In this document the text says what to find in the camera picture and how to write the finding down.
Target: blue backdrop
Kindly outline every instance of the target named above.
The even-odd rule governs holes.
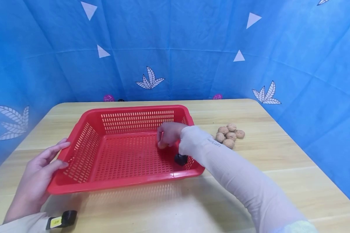
[[[113,98],[256,99],[350,198],[350,1],[0,1],[0,164]]]

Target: hand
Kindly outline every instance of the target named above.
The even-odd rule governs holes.
[[[157,129],[158,148],[172,147],[180,139],[181,131],[187,127],[182,123],[164,122]]]
[[[53,174],[69,165],[61,160],[51,162],[60,150],[70,145],[66,140],[62,139],[57,145],[44,150],[27,163],[4,224],[40,212],[40,208],[50,196],[46,190]]]

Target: white arm sleeve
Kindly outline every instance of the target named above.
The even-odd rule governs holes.
[[[179,153],[193,157],[242,202],[257,232],[273,232],[306,220],[273,180],[198,127],[182,130]]]
[[[0,233],[45,233],[48,223],[46,213],[32,214],[4,225],[0,225]]]

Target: walnut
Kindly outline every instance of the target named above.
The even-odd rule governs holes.
[[[228,147],[229,149],[233,149],[235,146],[235,142],[232,139],[226,139],[223,141],[223,144]]]
[[[236,134],[234,132],[229,132],[226,134],[226,139],[232,139],[233,141],[236,141]]]
[[[222,133],[222,134],[226,135],[226,133],[228,133],[228,132],[229,132],[229,130],[227,127],[219,127],[218,128],[218,133]]]
[[[216,136],[215,136],[215,140],[217,142],[222,143],[224,141],[224,139],[225,139],[224,134],[221,133],[221,132],[217,133]]]
[[[236,137],[239,138],[239,139],[243,139],[244,136],[245,136],[245,132],[240,130],[240,129],[236,130],[235,133],[236,133]]]
[[[227,128],[228,128],[228,130],[229,130],[230,132],[235,132],[235,131],[236,131],[236,125],[233,124],[233,123],[229,123],[229,124],[227,125]]]

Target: black object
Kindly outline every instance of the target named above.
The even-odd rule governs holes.
[[[76,219],[77,211],[68,210],[65,211],[61,217],[49,218],[46,230],[53,228],[64,228],[74,225]]]
[[[179,164],[180,166],[184,166],[188,162],[188,156],[176,154],[174,160],[175,160],[175,163]]]

